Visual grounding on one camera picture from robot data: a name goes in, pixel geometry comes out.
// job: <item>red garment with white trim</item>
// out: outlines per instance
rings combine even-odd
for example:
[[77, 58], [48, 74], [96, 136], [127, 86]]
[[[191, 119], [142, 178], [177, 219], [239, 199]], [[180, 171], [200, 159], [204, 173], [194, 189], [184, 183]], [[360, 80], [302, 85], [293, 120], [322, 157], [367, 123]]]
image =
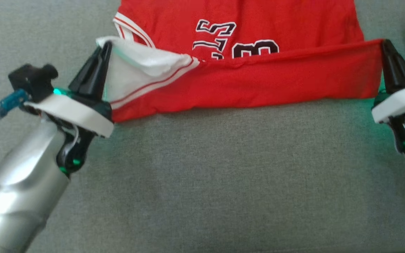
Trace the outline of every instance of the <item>red garment with white trim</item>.
[[193, 59], [109, 98], [116, 122], [195, 107], [371, 98], [380, 83], [381, 40], [364, 41], [353, 0], [122, 0], [114, 22], [126, 40]]

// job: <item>white and red striped trim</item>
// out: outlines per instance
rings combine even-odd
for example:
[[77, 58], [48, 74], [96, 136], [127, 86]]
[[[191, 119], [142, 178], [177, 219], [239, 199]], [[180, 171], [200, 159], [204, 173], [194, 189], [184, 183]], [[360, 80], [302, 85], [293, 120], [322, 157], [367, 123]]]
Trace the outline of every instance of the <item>white and red striped trim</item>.
[[124, 98], [110, 102], [110, 105], [111, 105], [112, 109], [121, 108], [128, 102], [131, 102], [134, 99], [139, 98], [142, 95], [145, 95], [146, 93], [149, 93], [158, 88], [162, 88], [164, 86], [171, 84], [172, 82], [176, 81], [178, 78], [182, 77], [188, 71], [196, 68], [198, 65], [199, 65], [199, 60], [196, 59], [195, 57], [192, 57], [190, 63], [171, 72], [170, 75], [167, 76], [166, 78], [164, 78], [163, 80], [143, 85], [142, 87], [138, 88], [137, 90], [129, 93]]
[[120, 37], [125, 40], [134, 40], [132, 33], [138, 35], [145, 41], [146, 45], [151, 48], [156, 48], [153, 43], [153, 40], [148, 36], [148, 34], [143, 31], [134, 21], [130, 20], [128, 17], [124, 16], [123, 14], [117, 12], [114, 17], [115, 27], [118, 30]]

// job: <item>gray surface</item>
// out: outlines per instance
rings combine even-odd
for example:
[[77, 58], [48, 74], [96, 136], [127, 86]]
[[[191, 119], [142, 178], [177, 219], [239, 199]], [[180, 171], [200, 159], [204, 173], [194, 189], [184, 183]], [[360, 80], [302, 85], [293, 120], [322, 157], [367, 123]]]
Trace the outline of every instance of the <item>gray surface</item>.
[[[368, 39], [405, 56], [405, 0], [357, 0]], [[25, 62], [66, 86], [115, 35], [118, 0], [0, 1], [0, 98]], [[31, 252], [405, 250], [405, 162], [371, 100], [192, 110], [117, 125], [91, 146]], [[0, 122], [0, 159], [37, 120]]]

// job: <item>blue cable connector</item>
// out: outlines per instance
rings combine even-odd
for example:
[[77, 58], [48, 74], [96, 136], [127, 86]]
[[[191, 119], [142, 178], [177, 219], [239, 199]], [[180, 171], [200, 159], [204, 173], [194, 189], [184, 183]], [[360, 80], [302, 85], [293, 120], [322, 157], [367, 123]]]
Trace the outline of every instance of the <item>blue cable connector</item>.
[[0, 119], [5, 117], [12, 109], [29, 101], [29, 94], [23, 89], [18, 89], [0, 101]]

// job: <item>basketball jersey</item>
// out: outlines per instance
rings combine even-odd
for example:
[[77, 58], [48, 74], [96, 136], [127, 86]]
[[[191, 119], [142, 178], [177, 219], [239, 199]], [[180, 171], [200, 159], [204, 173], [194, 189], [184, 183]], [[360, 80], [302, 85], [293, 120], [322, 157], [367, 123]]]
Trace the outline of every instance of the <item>basketball jersey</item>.
[[[380, 83], [381, 40], [364, 41], [353, 0], [122, 0], [114, 23], [131, 42], [117, 42], [118, 53], [129, 53], [111, 62], [118, 72], [106, 82], [116, 122], [196, 107], [371, 98]], [[150, 62], [133, 47], [149, 48], [140, 51]], [[167, 53], [181, 58], [155, 56]]]

